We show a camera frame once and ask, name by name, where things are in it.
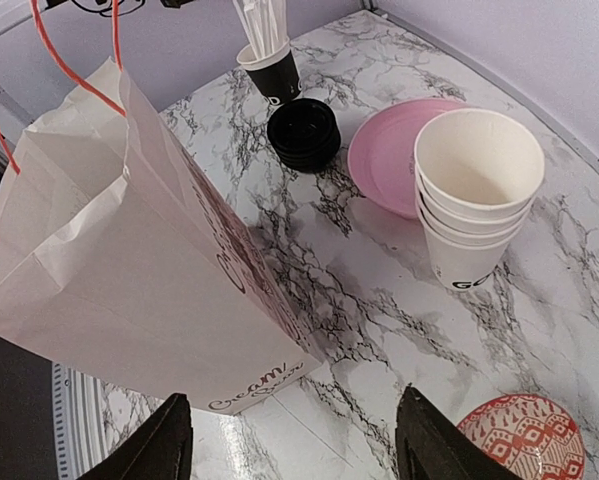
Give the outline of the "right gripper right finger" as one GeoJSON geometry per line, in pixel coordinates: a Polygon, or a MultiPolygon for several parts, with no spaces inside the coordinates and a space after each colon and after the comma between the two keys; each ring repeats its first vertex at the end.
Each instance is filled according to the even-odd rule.
{"type": "Polygon", "coordinates": [[[417,388],[408,385],[396,413],[400,479],[515,479],[455,427],[417,388]]]}

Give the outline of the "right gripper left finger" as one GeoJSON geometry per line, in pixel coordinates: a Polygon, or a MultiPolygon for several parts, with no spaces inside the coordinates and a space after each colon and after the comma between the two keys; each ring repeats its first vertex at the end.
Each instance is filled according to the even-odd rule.
{"type": "Polygon", "coordinates": [[[174,393],[109,457],[80,479],[188,480],[193,428],[185,394],[174,393]]]}

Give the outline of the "paper takeout bag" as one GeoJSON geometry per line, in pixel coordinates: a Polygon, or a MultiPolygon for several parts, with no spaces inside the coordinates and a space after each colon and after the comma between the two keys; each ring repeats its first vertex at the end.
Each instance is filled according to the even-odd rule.
{"type": "Polygon", "coordinates": [[[107,59],[0,183],[0,337],[156,398],[238,413],[319,366],[252,237],[107,59]]]}

